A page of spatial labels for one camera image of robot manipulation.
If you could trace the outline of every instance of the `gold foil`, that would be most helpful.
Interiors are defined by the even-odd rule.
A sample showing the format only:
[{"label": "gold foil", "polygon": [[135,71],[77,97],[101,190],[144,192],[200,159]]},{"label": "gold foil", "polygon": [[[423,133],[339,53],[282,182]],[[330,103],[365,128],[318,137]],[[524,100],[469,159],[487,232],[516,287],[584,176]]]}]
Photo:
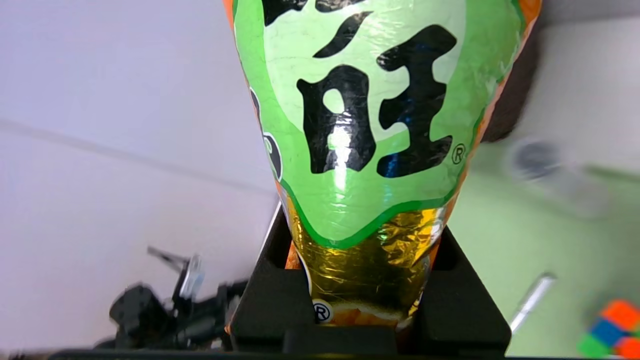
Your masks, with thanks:
[{"label": "gold foil", "polygon": [[345,309],[375,314],[379,321],[369,323],[380,325],[397,325],[412,315],[431,268],[429,255],[435,254],[445,208],[400,213],[358,245],[329,249],[309,236],[293,203],[287,202],[293,242],[307,268],[311,297],[332,306],[332,323],[357,324],[355,318],[336,316]]}]

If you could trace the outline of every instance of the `white wall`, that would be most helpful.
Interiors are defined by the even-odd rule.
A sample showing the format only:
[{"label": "white wall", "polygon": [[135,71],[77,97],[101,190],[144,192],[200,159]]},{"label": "white wall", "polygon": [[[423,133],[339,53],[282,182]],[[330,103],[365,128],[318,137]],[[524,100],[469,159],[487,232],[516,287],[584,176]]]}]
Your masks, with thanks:
[{"label": "white wall", "polygon": [[638,0],[544,0],[543,22],[565,22],[613,19],[640,15]]},{"label": "white wall", "polygon": [[640,174],[639,31],[640,17],[544,29],[517,133],[554,140],[577,163]]},{"label": "white wall", "polygon": [[0,0],[0,348],[89,345],[147,245],[247,276],[276,204],[221,2]]}]

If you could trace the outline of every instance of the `rubik's cube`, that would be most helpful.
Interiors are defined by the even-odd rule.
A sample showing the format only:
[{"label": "rubik's cube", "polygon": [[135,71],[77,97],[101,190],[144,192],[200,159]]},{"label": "rubik's cube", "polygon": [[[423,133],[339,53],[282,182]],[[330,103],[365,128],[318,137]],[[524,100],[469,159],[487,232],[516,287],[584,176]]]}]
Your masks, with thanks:
[{"label": "rubik's cube", "polygon": [[611,302],[578,350],[595,359],[640,359],[640,309],[622,300]]}]

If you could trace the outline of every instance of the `black holder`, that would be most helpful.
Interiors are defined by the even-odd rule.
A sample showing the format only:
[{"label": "black holder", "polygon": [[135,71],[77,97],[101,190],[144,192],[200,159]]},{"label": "black holder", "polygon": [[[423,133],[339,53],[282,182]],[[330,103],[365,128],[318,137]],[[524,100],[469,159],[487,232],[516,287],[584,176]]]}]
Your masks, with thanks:
[{"label": "black holder", "polygon": [[[509,325],[448,228],[440,241],[403,353],[504,357]],[[280,210],[231,323],[234,351],[395,354],[392,329],[316,325],[305,272],[284,268],[290,245]]]}]

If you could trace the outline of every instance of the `silver rod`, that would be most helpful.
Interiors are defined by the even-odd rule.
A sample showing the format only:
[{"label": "silver rod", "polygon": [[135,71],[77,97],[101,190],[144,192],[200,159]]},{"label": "silver rod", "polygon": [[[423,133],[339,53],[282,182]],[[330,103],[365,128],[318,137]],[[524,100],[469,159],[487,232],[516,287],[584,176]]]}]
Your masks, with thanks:
[{"label": "silver rod", "polygon": [[520,326],[522,326],[529,314],[531,314],[555,281],[556,277],[553,274],[544,273],[540,275],[538,280],[531,286],[527,295],[525,295],[524,299],[520,302],[520,307],[518,307],[518,311],[510,324],[512,333],[515,333]]}]

